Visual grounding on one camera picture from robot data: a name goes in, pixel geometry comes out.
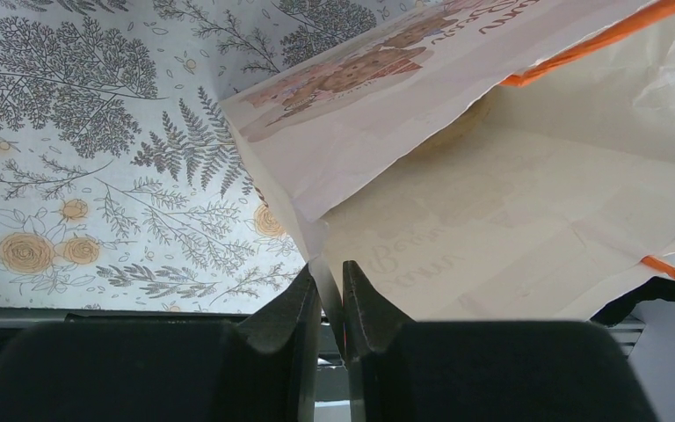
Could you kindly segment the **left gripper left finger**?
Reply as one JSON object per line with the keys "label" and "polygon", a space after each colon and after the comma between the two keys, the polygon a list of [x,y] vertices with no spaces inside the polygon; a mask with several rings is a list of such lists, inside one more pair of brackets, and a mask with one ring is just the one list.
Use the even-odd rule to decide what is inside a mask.
{"label": "left gripper left finger", "polygon": [[322,305],[303,267],[232,328],[221,364],[222,421],[312,421]]}

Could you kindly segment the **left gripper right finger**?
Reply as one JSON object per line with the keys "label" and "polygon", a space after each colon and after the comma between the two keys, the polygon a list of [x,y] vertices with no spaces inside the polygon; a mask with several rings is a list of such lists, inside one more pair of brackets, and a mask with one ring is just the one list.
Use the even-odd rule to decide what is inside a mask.
{"label": "left gripper right finger", "polygon": [[352,420],[405,421],[408,382],[392,344],[411,318],[376,290],[354,260],[343,263],[343,309]]}

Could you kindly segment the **beige paper bag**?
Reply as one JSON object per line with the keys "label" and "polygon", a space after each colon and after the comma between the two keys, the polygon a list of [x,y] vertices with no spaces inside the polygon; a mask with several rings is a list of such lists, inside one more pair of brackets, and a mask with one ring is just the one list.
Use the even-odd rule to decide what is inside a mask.
{"label": "beige paper bag", "polygon": [[221,108],[335,331],[580,319],[675,254],[675,1],[446,1]]}

